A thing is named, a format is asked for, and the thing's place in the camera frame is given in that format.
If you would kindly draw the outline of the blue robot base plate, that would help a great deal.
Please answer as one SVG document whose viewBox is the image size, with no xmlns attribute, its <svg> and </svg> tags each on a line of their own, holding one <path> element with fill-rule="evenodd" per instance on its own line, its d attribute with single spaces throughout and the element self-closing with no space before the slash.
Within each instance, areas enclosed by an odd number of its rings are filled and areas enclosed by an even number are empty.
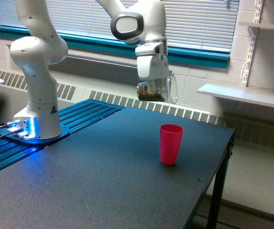
<svg viewBox="0 0 274 229">
<path fill-rule="evenodd" d="M 18 135 L 15 134 L 10 134 L 5 136 L 6 139 L 10 139 L 13 140 L 15 142 L 19 142 L 25 145 L 39 145 L 39 146 L 49 146 L 55 142 L 58 142 L 64 138 L 66 138 L 67 136 L 70 135 L 70 130 L 68 127 L 61 125 L 61 131 L 62 133 L 54 138 L 49 138 L 49 139 L 34 139 L 34 140 L 25 140 L 21 137 L 19 137 Z"/>
</svg>

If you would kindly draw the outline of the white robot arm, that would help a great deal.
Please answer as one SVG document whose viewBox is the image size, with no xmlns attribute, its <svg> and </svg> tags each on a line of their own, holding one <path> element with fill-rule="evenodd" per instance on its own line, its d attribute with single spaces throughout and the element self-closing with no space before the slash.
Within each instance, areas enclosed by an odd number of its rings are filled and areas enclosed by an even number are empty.
<svg viewBox="0 0 274 229">
<path fill-rule="evenodd" d="M 139 79 L 149 83 L 166 78 L 169 64 L 163 2 L 140 0 L 129 8 L 119 0 L 101 0 L 99 4 L 111 17 L 112 34 L 136 46 Z M 66 58 L 68 45 L 55 30 L 45 1 L 17 0 L 15 7 L 19 21 L 30 32 L 10 47 L 11 57 L 27 81 L 28 103 L 15 115 L 19 123 L 8 130 L 28 141 L 55 138 L 62 130 L 57 82 L 49 66 Z"/>
</svg>

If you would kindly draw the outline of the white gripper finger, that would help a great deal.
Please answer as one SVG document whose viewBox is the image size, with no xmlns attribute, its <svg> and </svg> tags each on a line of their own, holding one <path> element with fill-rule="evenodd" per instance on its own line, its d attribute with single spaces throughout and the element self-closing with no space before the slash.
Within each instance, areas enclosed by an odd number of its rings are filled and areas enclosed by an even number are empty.
<svg viewBox="0 0 274 229">
<path fill-rule="evenodd" d="M 157 86 L 155 80 L 148 80 L 148 93 L 155 94 L 157 92 Z"/>
</svg>

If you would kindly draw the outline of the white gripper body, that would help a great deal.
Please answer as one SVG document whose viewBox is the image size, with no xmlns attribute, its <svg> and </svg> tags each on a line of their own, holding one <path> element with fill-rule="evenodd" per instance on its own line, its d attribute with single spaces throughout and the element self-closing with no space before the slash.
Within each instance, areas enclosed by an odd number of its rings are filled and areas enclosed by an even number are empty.
<svg viewBox="0 0 274 229">
<path fill-rule="evenodd" d="M 162 79 L 169 75 L 169 63 L 162 42 L 136 47 L 137 72 L 140 80 Z"/>
</svg>

